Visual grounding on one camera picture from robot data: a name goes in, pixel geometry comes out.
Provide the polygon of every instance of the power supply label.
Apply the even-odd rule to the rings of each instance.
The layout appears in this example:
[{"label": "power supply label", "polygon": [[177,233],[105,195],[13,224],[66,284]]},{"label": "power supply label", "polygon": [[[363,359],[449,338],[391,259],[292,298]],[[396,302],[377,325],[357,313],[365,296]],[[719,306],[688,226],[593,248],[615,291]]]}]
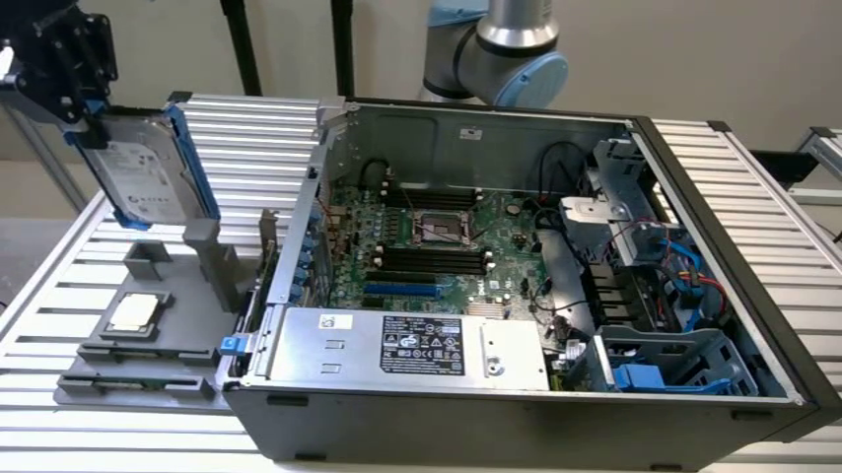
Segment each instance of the power supply label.
[{"label": "power supply label", "polygon": [[461,320],[384,316],[380,369],[399,374],[463,376]]}]

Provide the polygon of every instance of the white label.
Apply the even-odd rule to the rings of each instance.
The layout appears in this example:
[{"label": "white label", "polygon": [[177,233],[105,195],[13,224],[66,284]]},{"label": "white label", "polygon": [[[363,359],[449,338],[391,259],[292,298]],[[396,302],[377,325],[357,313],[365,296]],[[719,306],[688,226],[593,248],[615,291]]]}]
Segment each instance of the white label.
[{"label": "white label", "polygon": [[459,130],[459,139],[479,141],[483,139],[483,130],[476,128],[461,128]]},{"label": "white label", "polygon": [[154,151],[112,141],[94,153],[122,197],[124,211],[149,223],[184,224],[186,216]]},{"label": "white label", "polygon": [[319,328],[349,330],[353,325],[353,315],[349,313],[323,313],[319,317]]}]

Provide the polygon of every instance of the sticker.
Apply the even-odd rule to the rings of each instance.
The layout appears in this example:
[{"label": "sticker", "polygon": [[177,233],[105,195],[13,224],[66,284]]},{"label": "sticker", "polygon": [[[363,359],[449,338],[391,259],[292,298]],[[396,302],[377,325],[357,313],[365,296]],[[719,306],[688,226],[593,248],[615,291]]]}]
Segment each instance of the sticker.
[{"label": "sticker", "polygon": [[380,370],[399,374],[464,375],[461,320],[383,317]]},{"label": "sticker", "polygon": [[353,315],[349,313],[323,313],[319,317],[319,328],[349,330],[352,324]]},{"label": "sticker", "polygon": [[152,149],[138,143],[112,141],[108,149],[93,153],[120,191],[124,212],[144,222],[186,222],[172,182]]},{"label": "sticker", "polygon": [[461,128],[459,130],[459,139],[479,141],[483,139],[483,130],[477,130],[476,128]]}]

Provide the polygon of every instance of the blue pcie slot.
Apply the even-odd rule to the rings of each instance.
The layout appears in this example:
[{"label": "blue pcie slot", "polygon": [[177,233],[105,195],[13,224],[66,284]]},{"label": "blue pcie slot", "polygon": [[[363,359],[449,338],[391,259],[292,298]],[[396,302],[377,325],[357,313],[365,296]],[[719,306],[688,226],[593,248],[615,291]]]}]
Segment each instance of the blue pcie slot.
[{"label": "blue pcie slot", "polygon": [[440,289],[424,284],[365,284],[363,293],[381,296],[416,296],[440,298]]}]

